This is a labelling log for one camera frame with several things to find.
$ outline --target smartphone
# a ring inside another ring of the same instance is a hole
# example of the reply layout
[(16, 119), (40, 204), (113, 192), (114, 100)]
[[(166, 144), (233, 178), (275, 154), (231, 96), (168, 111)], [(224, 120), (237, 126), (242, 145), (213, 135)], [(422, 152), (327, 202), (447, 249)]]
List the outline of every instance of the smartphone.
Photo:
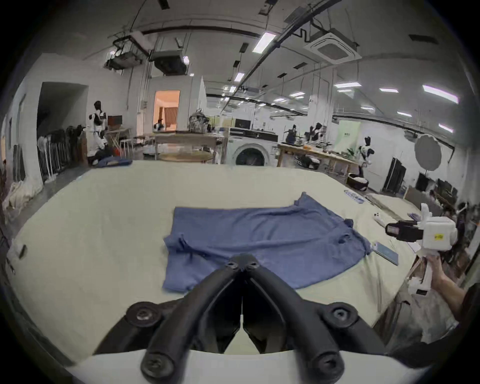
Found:
[(389, 262), (398, 265), (398, 253), (393, 252), (390, 248), (385, 247), (383, 244), (376, 241), (373, 244), (373, 250), (377, 252), (380, 256), (383, 256)]

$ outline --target white tablecloth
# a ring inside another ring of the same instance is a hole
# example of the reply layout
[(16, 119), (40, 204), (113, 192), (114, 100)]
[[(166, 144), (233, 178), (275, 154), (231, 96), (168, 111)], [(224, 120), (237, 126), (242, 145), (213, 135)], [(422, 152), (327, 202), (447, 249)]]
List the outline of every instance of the white tablecloth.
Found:
[(373, 325), (409, 271), (414, 253), (386, 236), (378, 208), (349, 198), (347, 187), (319, 172), (274, 168), (135, 161), (93, 169), (54, 195), (20, 230), (26, 256), (9, 255), (13, 290), (41, 332), (73, 361), (85, 359), (137, 301), (164, 302), (163, 238), (175, 206), (279, 207), (305, 191), (352, 218), (355, 229), (399, 254), (395, 266), (372, 253), (330, 280), (300, 289), (308, 300), (352, 304)]

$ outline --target human hand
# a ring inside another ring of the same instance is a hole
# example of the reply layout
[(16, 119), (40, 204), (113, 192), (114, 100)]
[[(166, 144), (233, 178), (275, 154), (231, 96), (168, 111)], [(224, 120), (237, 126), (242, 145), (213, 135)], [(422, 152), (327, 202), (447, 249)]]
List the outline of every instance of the human hand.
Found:
[(432, 288), (438, 292), (442, 282), (447, 279), (447, 276), (442, 268), (440, 255), (426, 255), (426, 258), (432, 266)]

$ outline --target wooden table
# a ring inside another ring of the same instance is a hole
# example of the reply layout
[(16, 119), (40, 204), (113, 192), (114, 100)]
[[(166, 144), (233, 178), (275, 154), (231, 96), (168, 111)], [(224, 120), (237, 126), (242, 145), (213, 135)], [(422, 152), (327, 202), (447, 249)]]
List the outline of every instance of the wooden table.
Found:
[(189, 132), (152, 132), (146, 133), (145, 138), (154, 139), (155, 141), (155, 160), (158, 159), (158, 145), (159, 144), (184, 144), (184, 145), (207, 145), (217, 153), (217, 141), (222, 141), (222, 156), (220, 163), (223, 164), (226, 152), (226, 138), (223, 135), (214, 133), (189, 133)]
[(121, 153), (120, 150), (120, 134), (124, 132), (130, 132), (130, 128), (124, 128), (121, 127), (119, 129), (115, 129), (113, 131), (105, 131), (105, 135), (108, 135), (112, 139), (112, 145), (114, 148), (117, 148), (119, 150), (119, 153)]
[(353, 160), (348, 160), (342, 156), (339, 156), (333, 153), (322, 152), (321, 150), (316, 150), (313, 148), (306, 149), (303, 146), (297, 147), (297, 146), (288, 145), (288, 144), (278, 144), (278, 149), (280, 150), (280, 153), (278, 155), (278, 162), (276, 165), (277, 167), (280, 167), (282, 165), (283, 154), (286, 151), (289, 151), (298, 155), (309, 155), (309, 156), (313, 156), (320, 159), (328, 159), (328, 168), (331, 168), (331, 169), (335, 168), (335, 164), (337, 162), (340, 162), (342, 164), (347, 164), (347, 171), (345, 173), (345, 176), (347, 176), (348, 173), (350, 173), (351, 166), (358, 166), (358, 163)]
[(161, 153), (158, 158), (163, 161), (177, 161), (181, 163), (205, 163), (213, 159), (210, 152), (194, 151), (192, 153)]

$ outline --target doorway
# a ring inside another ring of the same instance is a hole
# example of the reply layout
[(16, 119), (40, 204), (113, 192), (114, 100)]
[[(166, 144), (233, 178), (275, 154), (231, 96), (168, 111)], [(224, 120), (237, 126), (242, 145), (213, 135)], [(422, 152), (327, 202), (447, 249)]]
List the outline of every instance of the doorway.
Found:
[(88, 86), (44, 82), (38, 100), (36, 135), (43, 180), (80, 160), (79, 142), (87, 115)]
[(153, 109), (153, 122), (160, 120), (166, 131), (177, 130), (180, 91), (156, 91)]

